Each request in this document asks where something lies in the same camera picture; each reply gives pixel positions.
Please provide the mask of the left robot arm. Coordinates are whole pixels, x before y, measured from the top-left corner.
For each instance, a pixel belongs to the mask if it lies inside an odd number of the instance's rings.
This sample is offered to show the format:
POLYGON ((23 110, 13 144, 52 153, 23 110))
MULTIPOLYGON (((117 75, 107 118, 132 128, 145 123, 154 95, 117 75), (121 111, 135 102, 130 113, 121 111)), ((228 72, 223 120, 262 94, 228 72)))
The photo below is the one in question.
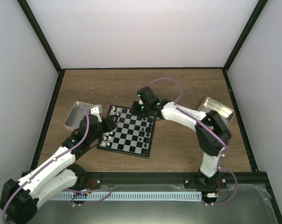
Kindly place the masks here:
POLYGON ((49 159, 19 180, 9 179, 0 198, 3 223, 26 224, 61 191, 88 189, 87 172, 76 161, 116 126, 115 115, 100 118, 88 114, 49 159))

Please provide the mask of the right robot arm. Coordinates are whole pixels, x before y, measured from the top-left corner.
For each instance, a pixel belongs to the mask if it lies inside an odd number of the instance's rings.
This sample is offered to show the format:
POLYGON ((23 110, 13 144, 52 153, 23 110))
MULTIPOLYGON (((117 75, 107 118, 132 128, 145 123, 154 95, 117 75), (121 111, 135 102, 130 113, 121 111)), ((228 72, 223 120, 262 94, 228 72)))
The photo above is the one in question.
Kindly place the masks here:
POLYGON ((138 90, 137 95, 139 100, 133 102, 131 108, 133 115, 173 121, 196 132, 199 146, 203 151, 198 182, 204 188, 211 187, 220 170, 220 158, 231 139, 231 133, 218 112, 195 111, 179 106, 176 101, 160 100, 149 86, 138 90))

